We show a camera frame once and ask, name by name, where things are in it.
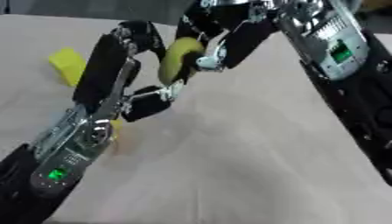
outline yellow sponge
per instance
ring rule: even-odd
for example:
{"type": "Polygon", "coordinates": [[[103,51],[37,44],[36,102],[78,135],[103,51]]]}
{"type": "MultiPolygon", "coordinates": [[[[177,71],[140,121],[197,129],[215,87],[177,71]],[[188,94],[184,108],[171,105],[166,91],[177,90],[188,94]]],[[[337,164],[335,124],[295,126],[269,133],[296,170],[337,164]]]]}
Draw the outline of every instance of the yellow sponge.
{"type": "Polygon", "coordinates": [[[190,52],[204,53],[204,46],[195,38],[179,38],[167,49],[158,71],[159,80],[169,86],[182,67],[182,58],[190,52]]]}
{"type": "Polygon", "coordinates": [[[70,87],[76,87],[81,78],[86,61],[74,49],[66,47],[49,56],[49,61],[59,71],[70,87]]]}

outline robotic hand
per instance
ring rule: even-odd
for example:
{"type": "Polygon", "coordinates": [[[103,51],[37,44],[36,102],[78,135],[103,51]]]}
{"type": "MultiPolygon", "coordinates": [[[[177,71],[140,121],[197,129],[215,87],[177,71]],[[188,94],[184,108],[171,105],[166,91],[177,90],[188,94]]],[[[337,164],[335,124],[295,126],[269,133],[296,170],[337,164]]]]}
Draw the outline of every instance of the robotic hand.
{"type": "Polygon", "coordinates": [[[134,122],[170,107],[177,86],[150,86],[124,94],[141,68],[134,56],[147,50],[160,61],[166,51],[150,22],[123,22],[101,36],[74,91],[74,108],[0,163],[1,221],[42,223],[112,141],[110,120],[122,115],[134,122]]]}
{"type": "Polygon", "coordinates": [[[360,5],[360,0],[196,0],[179,21],[159,77],[170,85],[195,71],[236,67],[271,33],[282,31],[315,88],[392,186],[392,57],[355,20],[360,5]],[[213,54],[204,55],[210,40],[224,31],[213,54]]]}

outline wire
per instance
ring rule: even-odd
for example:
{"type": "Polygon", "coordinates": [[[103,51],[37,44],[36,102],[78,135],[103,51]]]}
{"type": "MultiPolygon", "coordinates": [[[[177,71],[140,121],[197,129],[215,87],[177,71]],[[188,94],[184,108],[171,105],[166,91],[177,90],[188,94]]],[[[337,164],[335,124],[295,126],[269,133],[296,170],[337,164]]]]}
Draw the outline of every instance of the wire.
{"type": "Polygon", "coordinates": [[[5,0],[4,14],[11,14],[11,0],[5,0]]]}

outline table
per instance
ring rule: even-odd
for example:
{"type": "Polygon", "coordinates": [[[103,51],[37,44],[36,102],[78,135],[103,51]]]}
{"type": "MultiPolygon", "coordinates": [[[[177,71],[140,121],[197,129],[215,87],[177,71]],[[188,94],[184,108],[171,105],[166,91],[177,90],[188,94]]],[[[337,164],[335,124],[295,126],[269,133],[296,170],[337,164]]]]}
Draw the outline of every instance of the table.
{"type": "MultiPolygon", "coordinates": [[[[118,21],[0,17],[0,157],[72,106],[48,64],[88,57],[118,21]]],[[[174,27],[158,24],[164,41],[174,27]]],[[[380,35],[392,50],[392,36],[380,35]]],[[[141,87],[157,81],[140,56],[141,87]]],[[[236,69],[200,73],[160,115],[126,124],[48,223],[387,224],[392,189],[324,104],[281,33],[236,69]]]]}

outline black robotic finger segment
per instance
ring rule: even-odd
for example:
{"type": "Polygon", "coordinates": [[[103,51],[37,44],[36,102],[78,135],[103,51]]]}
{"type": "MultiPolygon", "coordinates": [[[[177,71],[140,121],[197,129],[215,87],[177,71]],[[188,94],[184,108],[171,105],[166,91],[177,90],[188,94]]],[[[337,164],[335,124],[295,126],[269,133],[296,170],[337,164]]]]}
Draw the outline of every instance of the black robotic finger segment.
{"type": "MultiPolygon", "coordinates": [[[[150,86],[142,88],[135,92],[136,95],[145,94],[159,90],[160,87],[150,86]]],[[[162,101],[159,94],[152,94],[132,102],[132,110],[122,112],[122,117],[129,123],[133,123],[142,118],[153,116],[168,109],[172,103],[170,101],[162,101]]]]}
{"type": "Polygon", "coordinates": [[[235,31],[230,32],[226,37],[225,47],[227,56],[223,64],[228,68],[238,66],[243,62],[271,33],[277,28],[268,20],[263,20],[257,24],[244,23],[235,31]]]}
{"type": "MultiPolygon", "coordinates": [[[[179,20],[176,32],[176,39],[191,37],[197,39],[204,32],[208,39],[213,39],[223,32],[221,25],[215,21],[214,17],[200,7],[200,0],[195,1],[185,15],[179,20]]],[[[208,40],[200,40],[204,46],[208,40]]]]}
{"type": "Polygon", "coordinates": [[[127,58],[127,51],[112,35],[103,35],[95,46],[87,67],[73,94],[76,103],[83,104],[89,114],[109,96],[127,58]]]}

